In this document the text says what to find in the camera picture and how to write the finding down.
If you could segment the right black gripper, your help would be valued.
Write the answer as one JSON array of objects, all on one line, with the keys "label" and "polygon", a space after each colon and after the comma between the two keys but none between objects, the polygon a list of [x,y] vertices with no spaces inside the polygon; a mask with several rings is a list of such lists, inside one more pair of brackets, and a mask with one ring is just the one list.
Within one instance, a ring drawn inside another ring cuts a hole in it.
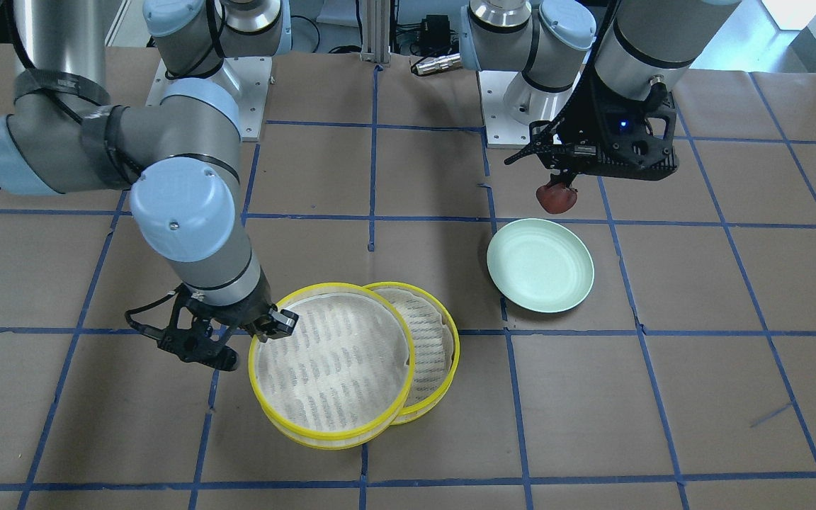
[{"label": "right black gripper", "polygon": [[[165,327],[137,322],[134,317],[171,301]],[[181,283],[158,300],[124,312],[127,325],[156,342],[157,348],[184,363],[200,363],[231,372],[239,367],[239,354],[227,345],[237,330],[259,341],[288,338],[295,332],[299,316],[270,301],[269,286],[259,282],[252,293],[231,305],[209,305],[206,296]]]}]

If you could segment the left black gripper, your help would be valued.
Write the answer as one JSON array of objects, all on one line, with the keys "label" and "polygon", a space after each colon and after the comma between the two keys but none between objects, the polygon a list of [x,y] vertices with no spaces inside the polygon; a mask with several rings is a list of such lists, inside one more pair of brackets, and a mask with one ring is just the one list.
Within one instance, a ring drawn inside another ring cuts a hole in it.
[{"label": "left black gripper", "polygon": [[530,124],[531,141],[506,165],[535,156],[554,181],[577,175],[660,181],[678,169],[674,148],[676,103],[666,81],[647,81],[647,97],[632,100],[585,71],[566,106],[552,120]]}]

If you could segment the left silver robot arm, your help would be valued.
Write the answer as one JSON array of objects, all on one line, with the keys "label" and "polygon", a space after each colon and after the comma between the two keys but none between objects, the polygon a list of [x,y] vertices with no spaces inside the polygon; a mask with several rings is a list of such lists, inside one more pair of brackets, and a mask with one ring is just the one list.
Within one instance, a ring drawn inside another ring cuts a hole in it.
[{"label": "left silver robot arm", "polygon": [[596,20],[577,1],[470,1],[460,10],[463,66],[518,72],[568,93],[505,164],[537,157],[553,183],[577,175],[659,181],[678,169],[674,85],[737,1],[610,1]]}]

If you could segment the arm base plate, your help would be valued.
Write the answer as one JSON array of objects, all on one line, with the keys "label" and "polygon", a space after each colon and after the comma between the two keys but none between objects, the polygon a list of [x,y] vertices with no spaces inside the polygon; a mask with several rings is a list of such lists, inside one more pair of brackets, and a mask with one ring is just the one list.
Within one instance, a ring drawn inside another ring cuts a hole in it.
[{"label": "arm base plate", "polygon": [[269,85],[273,83],[272,70],[273,59],[269,56],[233,57],[207,79],[169,80],[167,67],[161,62],[146,106],[159,106],[171,96],[194,97],[233,120],[243,141],[259,142]]},{"label": "arm base plate", "polygon": [[530,124],[552,120],[569,100],[572,88],[547,93],[533,88],[520,72],[481,71],[480,106],[487,142],[497,149],[521,149],[530,142]]}]

